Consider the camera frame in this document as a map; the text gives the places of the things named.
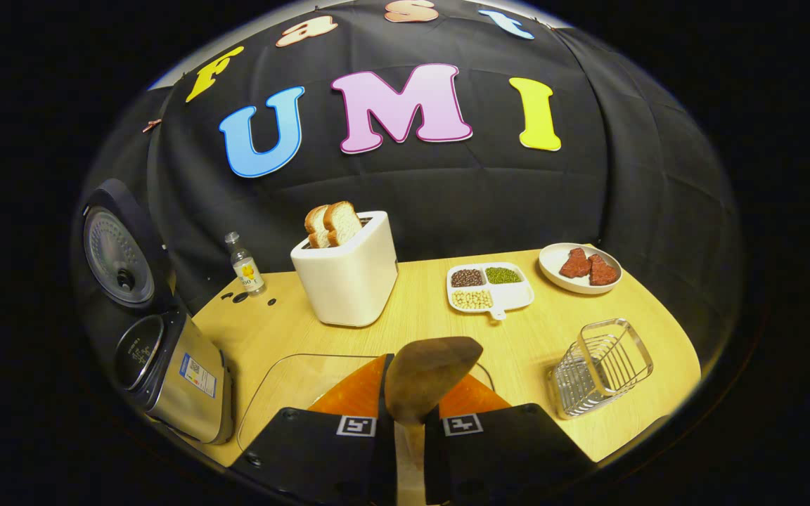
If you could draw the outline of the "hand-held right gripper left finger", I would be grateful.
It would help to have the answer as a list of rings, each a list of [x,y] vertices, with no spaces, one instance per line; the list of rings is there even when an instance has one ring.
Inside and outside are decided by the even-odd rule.
[[[394,423],[380,356],[294,353],[245,408],[229,471],[290,505],[395,505]]]

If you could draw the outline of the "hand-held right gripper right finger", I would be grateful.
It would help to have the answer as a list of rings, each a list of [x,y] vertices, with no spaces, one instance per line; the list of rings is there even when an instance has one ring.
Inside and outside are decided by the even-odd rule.
[[[541,406],[512,406],[466,375],[425,419],[425,502],[553,503],[597,469]]]

